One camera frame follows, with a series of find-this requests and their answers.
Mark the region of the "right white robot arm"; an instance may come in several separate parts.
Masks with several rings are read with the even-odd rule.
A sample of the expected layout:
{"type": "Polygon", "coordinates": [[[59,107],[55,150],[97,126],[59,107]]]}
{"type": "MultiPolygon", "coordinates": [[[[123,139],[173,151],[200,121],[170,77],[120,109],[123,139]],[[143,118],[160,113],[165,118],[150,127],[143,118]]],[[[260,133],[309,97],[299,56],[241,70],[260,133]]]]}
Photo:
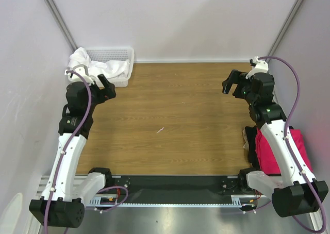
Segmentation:
{"type": "Polygon", "coordinates": [[[262,171],[248,172],[237,181],[239,191],[259,191],[272,201],[274,210],[283,218],[318,211],[328,186],[316,179],[301,157],[286,126],[286,116],[273,101],[273,76],[262,72],[249,76],[232,70],[222,83],[223,93],[228,94],[233,84],[237,86],[233,96],[248,103],[250,117],[267,140],[282,177],[278,181],[262,171]]]}

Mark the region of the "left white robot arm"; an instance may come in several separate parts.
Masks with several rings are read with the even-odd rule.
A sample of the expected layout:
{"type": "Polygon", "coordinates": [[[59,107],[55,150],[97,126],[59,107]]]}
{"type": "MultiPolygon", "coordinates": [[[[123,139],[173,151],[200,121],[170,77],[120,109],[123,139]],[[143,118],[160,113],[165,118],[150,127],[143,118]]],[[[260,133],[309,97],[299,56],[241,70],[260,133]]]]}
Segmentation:
{"type": "Polygon", "coordinates": [[[29,211],[44,226],[77,228],[85,215],[86,204],[99,192],[107,193],[114,186],[109,168],[92,168],[77,187],[73,186],[79,158],[93,124],[97,105],[116,97],[115,86],[103,74],[103,85],[81,78],[67,86],[67,103],[59,122],[58,149],[50,177],[39,199],[31,200],[29,211]]]}

